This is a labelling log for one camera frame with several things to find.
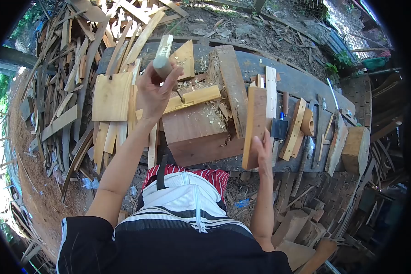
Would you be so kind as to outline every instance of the black shirt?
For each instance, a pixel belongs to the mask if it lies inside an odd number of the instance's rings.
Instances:
[[[62,222],[59,273],[286,273],[281,251],[264,252],[256,240],[227,229],[116,231],[102,218]]]

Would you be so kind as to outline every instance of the dirt ground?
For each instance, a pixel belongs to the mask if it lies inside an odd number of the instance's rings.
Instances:
[[[326,77],[324,68],[319,63],[314,61],[309,63],[308,48],[301,46],[301,40],[297,37],[296,33],[281,24],[272,23],[271,25],[265,25],[262,20],[253,19],[250,14],[243,14],[233,10],[215,12],[201,7],[183,8],[190,14],[190,17],[176,28],[175,33],[173,33],[174,36],[196,36],[192,33],[192,30],[188,29],[189,25],[195,24],[206,24],[207,27],[204,28],[204,30],[212,31],[216,22],[224,19],[219,27],[219,33],[213,34],[210,37],[211,39],[228,41],[243,40],[244,45],[258,48],[284,58],[302,69],[306,69],[320,80]],[[239,24],[251,25],[252,30],[247,34],[237,36],[236,29],[240,26]],[[174,25],[175,24],[163,26],[162,28],[169,30]],[[225,31],[230,31],[227,38],[221,35]],[[307,45],[313,45],[306,37],[303,37],[303,42]],[[318,55],[321,60],[325,61],[325,58],[316,50],[312,51],[312,54]],[[11,115],[11,142],[22,160],[22,162],[18,161],[18,173],[23,191],[24,204],[32,214],[34,227],[44,240],[46,246],[53,254],[58,254],[61,242],[61,220],[67,216],[83,215],[91,204],[93,191],[83,188],[82,182],[71,182],[67,191],[66,202],[62,204],[58,184],[53,176],[47,178],[38,152],[34,152],[37,158],[24,154],[24,151],[28,151],[30,142],[35,137],[35,135],[30,133],[30,130],[34,128],[26,128],[19,111],[20,98],[24,88],[23,85],[29,73],[30,70],[26,69],[22,74],[16,77],[16,80],[11,85],[12,97],[14,98],[9,107]],[[23,167],[26,169],[30,179],[27,178]],[[131,182],[131,187],[136,187],[137,194],[132,195],[130,188],[125,195],[122,210],[128,211],[129,214],[135,212],[138,195],[146,172],[147,167],[139,165],[134,179]],[[235,207],[234,203],[250,198],[257,193],[258,179],[258,174],[252,174],[252,177],[246,182],[242,182],[239,177],[230,178],[225,195],[229,217],[249,225],[255,201],[250,199],[249,206],[242,208]],[[53,262],[56,261],[56,258],[52,257],[51,259]]]

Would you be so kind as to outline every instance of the round wooden block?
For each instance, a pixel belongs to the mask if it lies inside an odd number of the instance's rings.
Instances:
[[[303,121],[301,122],[300,130],[306,136],[313,136],[314,135],[314,115],[312,110],[309,108],[305,109],[305,114],[303,115]]]

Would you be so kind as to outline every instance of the right hand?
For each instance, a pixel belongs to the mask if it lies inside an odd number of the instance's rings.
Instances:
[[[150,120],[152,123],[157,123],[167,107],[172,88],[177,85],[178,77],[183,75],[183,73],[182,67],[177,67],[174,63],[172,63],[172,71],[167,76],[164,84],[160,87],[160,85],[156,85],[154,82],[156,82],[155,79],[161,78],[159,78],[157,72],[155,71],[153,63],[149,63],[137,83],[138,92],[140,93],[140,97],[143,99],[142,119],[145,118]]]
[[[273,176],[272,145],[268,129],[265,128],[263,141],[254,136],[251,140],[251,148],[257,152],[257,162],[259,165],[259,175]]]

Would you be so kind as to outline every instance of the person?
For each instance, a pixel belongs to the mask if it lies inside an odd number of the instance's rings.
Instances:
[[[286,255],[271,243],[273,173],[266,129],[263,142],[252,139],[260,183],[249,229],[226,215],[227,172],[164,164],[148,171],[139,209],[117,224],[146,139],[183,74],[172,66],[161,87],[154,84],[163,80],[152,62],[137,83],[143,116],[116,150],[86,215],[62,220],[57,273],[292,273]]]

